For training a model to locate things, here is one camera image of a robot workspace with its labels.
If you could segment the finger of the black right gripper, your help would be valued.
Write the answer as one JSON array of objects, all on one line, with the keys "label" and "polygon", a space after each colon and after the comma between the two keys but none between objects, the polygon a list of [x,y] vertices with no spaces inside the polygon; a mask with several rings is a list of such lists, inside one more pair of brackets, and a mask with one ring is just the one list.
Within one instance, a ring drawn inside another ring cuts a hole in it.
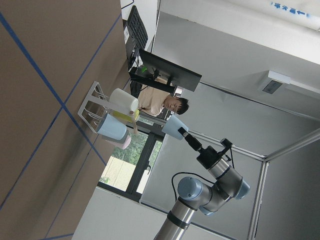
[{"label": "finger of the black right gripper", "polygon": [[183,137],[186,137],[189,133],[187,130],[185,130],[183,127],[180,127],[178,130],[177,130]]}]

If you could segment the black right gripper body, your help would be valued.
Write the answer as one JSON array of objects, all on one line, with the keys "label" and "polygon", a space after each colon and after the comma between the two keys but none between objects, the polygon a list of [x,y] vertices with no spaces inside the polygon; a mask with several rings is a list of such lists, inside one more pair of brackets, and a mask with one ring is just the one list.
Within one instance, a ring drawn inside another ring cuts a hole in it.
[{"label": "black right gripper body", "polygon": [[196,159],[207,170],[216,165],[223,156],[222,152],[217,152],[211,146],[208,146],[206,149],[204,149],[202,144],[189,133],[184,134],[184,139],[188,142],[192,149],[199,152],[199,156]]}]

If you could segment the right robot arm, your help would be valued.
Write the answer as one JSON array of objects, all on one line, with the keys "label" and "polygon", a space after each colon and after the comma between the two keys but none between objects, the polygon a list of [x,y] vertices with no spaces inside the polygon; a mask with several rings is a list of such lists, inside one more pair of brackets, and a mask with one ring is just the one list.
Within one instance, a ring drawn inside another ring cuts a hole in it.
[{"label": "right robot arm", "polygon": [[224,149],[217,152],[211,146],[204,149],[202,144],[183,127],[177,131],[195,151],[199,152],[196,159],[216,179],[216,182],[208,186],[190,176],[182,178],[177,188],[179,197],[154,237],[156,240],[180,240],[197,210],[206,216],[212,215],[230,199],[240,200],[250,191],[249,184],[223,158],[233,145],[228,139],[220,141]]}]

